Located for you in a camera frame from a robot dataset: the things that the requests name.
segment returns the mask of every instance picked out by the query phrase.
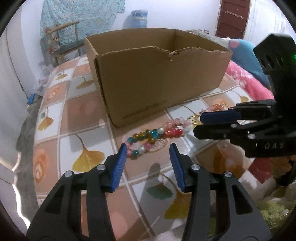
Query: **cardboard box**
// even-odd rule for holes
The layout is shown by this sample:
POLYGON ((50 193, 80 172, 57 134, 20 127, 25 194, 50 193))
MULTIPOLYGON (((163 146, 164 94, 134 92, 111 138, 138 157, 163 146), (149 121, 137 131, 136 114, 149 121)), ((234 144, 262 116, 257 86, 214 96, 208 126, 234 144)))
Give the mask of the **cardboard box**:
POLYGON ((232 52, 175 29, 135 28, 84 38, 112 123, 125 126, 217 88, 232 52))

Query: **chair armrest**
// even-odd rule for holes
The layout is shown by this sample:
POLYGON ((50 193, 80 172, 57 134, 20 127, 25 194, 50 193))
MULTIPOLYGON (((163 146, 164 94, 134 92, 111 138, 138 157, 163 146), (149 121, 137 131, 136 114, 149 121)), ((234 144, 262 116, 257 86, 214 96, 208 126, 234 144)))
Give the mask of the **chair armrest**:
POLYGON ((54 29, 50 30, 49 32, 47 32, 47 35, 50 35, 55 31, 62 30, 62 29, 67 28, 67 27, 69 27, 69 26, 71 26, 73 24, 78 24, 78 23, 79 23, 79 21, 74 21, 74 22, 70 22, 70 23, 61 24, 61 25, 57 26, 56 28, 54 28, 54 29))

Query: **pink blanket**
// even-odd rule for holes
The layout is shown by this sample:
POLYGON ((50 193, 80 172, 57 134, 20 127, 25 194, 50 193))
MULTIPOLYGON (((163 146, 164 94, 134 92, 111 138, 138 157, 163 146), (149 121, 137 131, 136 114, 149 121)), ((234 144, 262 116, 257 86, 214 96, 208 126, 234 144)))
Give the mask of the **pink blanket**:
POLYGON ((270 90, 264 87, 259 80, 232 60, 229 62, 226 73, 230 75, 253 100, 274 99, 270 90))

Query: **metal screw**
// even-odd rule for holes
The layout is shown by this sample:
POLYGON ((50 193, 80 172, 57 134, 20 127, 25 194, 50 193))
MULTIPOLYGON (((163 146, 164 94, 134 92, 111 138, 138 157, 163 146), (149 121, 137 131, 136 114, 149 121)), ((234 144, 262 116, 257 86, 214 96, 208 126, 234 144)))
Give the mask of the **metal screw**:
POLYGON ((102 171, 106 168, 106 166, 104 164, 99 164, 97 167, 96 167, 99 171, 102 171))
POLYGON ((255 134, 251 133, 251 134, 248 134, 248 138, 250 140, 254 140, 256 138, 255 134))
POLYGON ((71 171, 66 171, 64 175, 65 175, 65 177, 71 177, 72 174, 73 174, 73 172, 71 172, 71 171))
POLYGON ((224 172, 225 177, 232 177, 232 173, 229 171, 224 172))
POLYGON ((193 164, 193 165, 191 166, 191 168, 192 168, 192 170, 195 170, 195 171, 197 171, 197 170, 199 170, 199 169, 200 169, 200 166, 199 166, 199 165, 197 165, 197 164, 193 164))

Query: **green ginkgo leaf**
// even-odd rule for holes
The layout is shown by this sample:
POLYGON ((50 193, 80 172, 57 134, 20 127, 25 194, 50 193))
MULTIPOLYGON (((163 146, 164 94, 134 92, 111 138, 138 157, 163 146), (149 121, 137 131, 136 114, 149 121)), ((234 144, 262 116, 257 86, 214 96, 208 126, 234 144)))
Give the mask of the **green ginkgo leaf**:
POLYGON ((146 191, 155 199, 164 200, 173 196, 173 192, 163 183, 147 188, 146 191))

